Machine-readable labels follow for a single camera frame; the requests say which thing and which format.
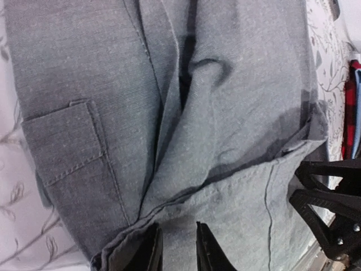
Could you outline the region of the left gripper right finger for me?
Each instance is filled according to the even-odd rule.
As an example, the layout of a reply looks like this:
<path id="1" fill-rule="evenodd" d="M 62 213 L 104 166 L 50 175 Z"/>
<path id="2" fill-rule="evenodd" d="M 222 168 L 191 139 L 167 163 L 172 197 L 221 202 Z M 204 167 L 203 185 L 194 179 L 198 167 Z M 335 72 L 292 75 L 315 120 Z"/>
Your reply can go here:
<path id="1" fill-rule="evenodd" d="M 197 270 L 236 271 L 206 223 L 197 222 Z"/>

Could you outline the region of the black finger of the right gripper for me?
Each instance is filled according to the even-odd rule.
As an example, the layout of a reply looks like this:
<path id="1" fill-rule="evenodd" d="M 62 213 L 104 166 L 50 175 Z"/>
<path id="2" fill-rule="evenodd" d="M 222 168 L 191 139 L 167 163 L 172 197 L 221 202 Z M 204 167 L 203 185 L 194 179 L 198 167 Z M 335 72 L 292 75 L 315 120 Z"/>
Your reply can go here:
<path id="1" fill-rule="evenodd" d="M 330 192 L 315 176 L 341 177 L 336 192 L 348 195 L 360 195 L 360 158 L 340 161 L 303 161 L 296 170 L 296 176 L 303 189 L 294 194 L 312 190 Z"/>

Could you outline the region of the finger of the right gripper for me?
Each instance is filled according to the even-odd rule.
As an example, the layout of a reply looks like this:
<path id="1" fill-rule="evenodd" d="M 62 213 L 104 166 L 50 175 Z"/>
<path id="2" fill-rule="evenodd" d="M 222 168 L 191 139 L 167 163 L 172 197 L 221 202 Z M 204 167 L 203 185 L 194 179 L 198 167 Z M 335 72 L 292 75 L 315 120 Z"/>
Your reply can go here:
<path id="1" fill-rule="evenodd" d="M 298 189 L 289 202 L 329 259 L 360 259 L 359 196 Z"/>

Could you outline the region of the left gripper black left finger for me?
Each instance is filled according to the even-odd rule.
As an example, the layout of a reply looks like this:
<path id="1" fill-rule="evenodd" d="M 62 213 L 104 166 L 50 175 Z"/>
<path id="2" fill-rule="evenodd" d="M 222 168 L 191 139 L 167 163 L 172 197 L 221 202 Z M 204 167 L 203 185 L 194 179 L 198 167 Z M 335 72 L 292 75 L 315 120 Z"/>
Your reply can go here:
<path id="1" fill-rule="evenodd" d="M 158 223 L 147 230 L 144 240 L 137 250 L 135 270 L 153 271 L 162 270 L 163 234 Z"/>

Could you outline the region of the grey long sleeve shirt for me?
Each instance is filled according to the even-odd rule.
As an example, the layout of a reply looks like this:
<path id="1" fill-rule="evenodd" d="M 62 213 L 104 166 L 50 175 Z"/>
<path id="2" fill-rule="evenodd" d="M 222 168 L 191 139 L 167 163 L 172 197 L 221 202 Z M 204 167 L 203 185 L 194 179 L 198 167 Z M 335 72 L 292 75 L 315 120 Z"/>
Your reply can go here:
<path id="1" fill-rule="evenodd" d="M 196 270 L 196 223 L 238 270 L 291 270 L 311 239 L 288 202 L 324 154 L 305 1 L 6 1 L 37 179 L 92 270 L 160 228 Z"/>

